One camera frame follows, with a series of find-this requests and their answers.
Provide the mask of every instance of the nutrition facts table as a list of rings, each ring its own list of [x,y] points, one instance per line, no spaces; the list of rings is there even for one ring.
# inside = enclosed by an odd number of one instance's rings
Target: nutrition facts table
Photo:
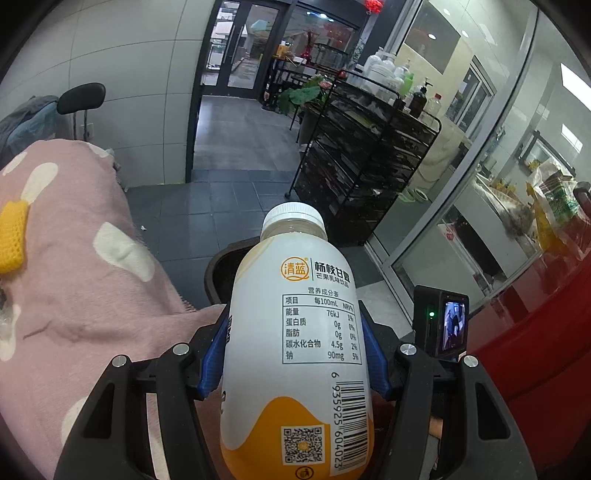
[[[361,364],[355,307],[321,294],[283,295],[284,364]]]

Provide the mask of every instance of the yellow bag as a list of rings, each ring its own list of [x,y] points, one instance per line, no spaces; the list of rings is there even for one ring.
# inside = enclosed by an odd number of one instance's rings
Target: yellow bag
[[[546,218],[544,209],[540,205],[540,201],[534,189],[529,183],[526,183],[525,185],[527,195],[534,199],[535,224],[538,230],[538,242],[540,243],[540,248],[545,252],[551,252],[560,256],[569,255],[568,247],[552,230],[550,222]]]
[[[0,274],[19,268],[25,260],[25,226],[29,203],[8,202],[0,212]]]

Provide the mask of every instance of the white bottle cap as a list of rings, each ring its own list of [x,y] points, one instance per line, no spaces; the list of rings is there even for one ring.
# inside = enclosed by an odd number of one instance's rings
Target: white bottle cap
[[[324,222],[318,210],[305,203],[287,202],[271,209],[262,223],[262,232],[269,228],[273,223],[280,222],[281,220],[307,220],[308,222],[318,225],[322,228],[324,234],[326,234]]]

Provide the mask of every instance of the camera screen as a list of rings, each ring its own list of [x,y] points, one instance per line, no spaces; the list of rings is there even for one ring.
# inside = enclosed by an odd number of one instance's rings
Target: camera screen
[[[443,315],[441,351],[462,346],[466,336],[466,306],[457,301],[447,301]]]

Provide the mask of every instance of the door handle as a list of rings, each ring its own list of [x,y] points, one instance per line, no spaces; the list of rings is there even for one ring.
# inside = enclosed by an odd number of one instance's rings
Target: door handle
[[[226,48],[224,48],[224,51],[223,51],[222,65],[224,63],[226,63],[226,60],[228,59],[228,50],[230,47],[230,43],[232,43],[232,37],[234,36],[234,28],[235,27],[236,27],[236,22],[233,22],[232,28],[230,29],[230,34],[228,35],[228,42],[226,43]]]

